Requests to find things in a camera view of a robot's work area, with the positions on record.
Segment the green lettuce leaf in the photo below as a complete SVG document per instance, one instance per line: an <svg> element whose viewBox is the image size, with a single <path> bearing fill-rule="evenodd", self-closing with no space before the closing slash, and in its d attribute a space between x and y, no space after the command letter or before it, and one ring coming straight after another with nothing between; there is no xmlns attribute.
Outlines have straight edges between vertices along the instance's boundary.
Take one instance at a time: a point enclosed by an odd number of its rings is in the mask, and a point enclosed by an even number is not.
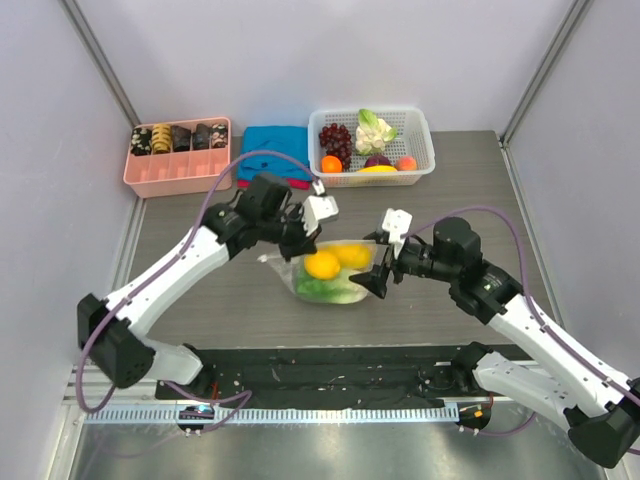
<svg viewBox="0 0 640 480"><path fill-rule="evenodd" d="M304 269L300 270L294 282L295 294L305 301L322 304L353 304L363 300L368 292L350 281L354 270L342 270L330 280L316 279Z"/></svg>

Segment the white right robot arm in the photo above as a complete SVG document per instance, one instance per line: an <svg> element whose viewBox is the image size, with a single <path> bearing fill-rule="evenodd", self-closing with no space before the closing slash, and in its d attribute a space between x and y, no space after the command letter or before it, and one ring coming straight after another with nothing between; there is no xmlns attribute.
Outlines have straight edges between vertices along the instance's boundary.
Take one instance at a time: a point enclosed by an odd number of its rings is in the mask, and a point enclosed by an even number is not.
<svg viewBox="0 0 640 480"><path fill-rule="evenodd" d="M412 217L390 209L370 239L386 250L380 263L351 281L384 298L387 282L405 276L441 281L456 306L510 339L540 372L473 342L452 363L451 380L465 395L480 389L509 397L555 423L573 446L612 469L639 438L639 382L586 349L532 299L515 279L484 259L481 239L458 213L432 223L426 243L410 228Z"/></svg>

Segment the clear zip top bag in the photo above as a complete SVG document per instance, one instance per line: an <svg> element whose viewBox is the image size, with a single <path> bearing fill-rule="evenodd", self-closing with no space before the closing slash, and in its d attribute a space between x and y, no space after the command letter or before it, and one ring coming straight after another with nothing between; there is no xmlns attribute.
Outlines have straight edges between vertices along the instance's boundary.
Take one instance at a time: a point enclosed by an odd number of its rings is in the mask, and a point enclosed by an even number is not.
<svg viewBox="0 0 640 480"><path fill-rule="evenodd" d="M285 261L278 253L263 254L258 262L269 265L289 291L310 303L350 305L370 293L350 277L371 269L378 245L373 240L321 242L317 252Z"/></svg>

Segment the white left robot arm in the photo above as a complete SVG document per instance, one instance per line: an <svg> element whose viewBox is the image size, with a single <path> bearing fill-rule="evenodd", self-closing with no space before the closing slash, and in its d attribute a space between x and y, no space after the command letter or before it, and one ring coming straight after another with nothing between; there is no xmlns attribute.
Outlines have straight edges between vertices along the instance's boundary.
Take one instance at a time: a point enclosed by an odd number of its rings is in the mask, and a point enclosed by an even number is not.
<svg viewBox="0 0 640 480"><path fill-rule="evenodd" d="M78 343L118 389L143 379L169 381L190 398L208 395L214 369L188 345L149 339L161 315L202 278L259 242L277 246L285 260L311 254L322 223L338 213L321 182L294 203L283 179L256 176L228 202L207 207L186 236L129 284L103 299L78 304Z"/></svg>

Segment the yellow mango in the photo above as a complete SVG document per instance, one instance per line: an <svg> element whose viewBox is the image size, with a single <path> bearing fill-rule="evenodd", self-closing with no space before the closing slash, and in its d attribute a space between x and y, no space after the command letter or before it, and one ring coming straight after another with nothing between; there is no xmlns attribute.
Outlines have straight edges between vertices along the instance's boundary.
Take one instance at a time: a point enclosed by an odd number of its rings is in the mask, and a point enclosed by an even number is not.
<svg viewBox="0 0 640 480"><path fill-rule="evenodd" d="M368 244L336 244L329 250L338 259L342 268L351 270L366 269L373 257L372 246Z"/></svg>

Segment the yellow lemon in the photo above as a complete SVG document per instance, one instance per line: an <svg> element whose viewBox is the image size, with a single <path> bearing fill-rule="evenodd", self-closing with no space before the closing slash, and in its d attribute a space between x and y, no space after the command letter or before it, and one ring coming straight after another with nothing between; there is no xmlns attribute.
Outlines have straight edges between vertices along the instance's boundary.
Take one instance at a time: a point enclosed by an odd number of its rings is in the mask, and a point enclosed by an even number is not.
<svg viewBox="0 0 640 480"><path fill-rule="evenodd" d="M319 250L304 258L304 269L317 280L332 280L341 272L341 263L336 255L328 250Z"/></svg>

